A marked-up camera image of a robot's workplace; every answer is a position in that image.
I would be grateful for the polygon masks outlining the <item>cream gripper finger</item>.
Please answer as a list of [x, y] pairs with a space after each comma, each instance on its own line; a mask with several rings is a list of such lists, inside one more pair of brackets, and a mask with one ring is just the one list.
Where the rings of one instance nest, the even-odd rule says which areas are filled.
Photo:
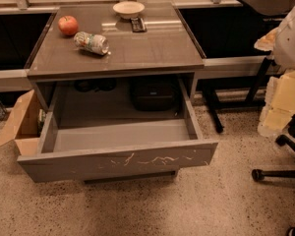
[[282, 110], [290, 115], [295, 114], [295, 71], [269, 79], [265, 102], [272, 109]]
[[281, 110], [264, 107], [258, 125], [258, 133], [263, 137], [274, 137], [282, 133], [290, 122], [291, 116]]

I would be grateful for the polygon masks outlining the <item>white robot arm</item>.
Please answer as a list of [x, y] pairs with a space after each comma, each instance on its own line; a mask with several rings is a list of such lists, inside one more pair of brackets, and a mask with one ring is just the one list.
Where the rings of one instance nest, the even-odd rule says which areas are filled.
[[276, 29], [257, 40], [255, 48], [271, 50], [271, 58], [284, 72], [266, 85], [258, 132], [271, 137], [280, 134], [295, 114], [295, 6]]

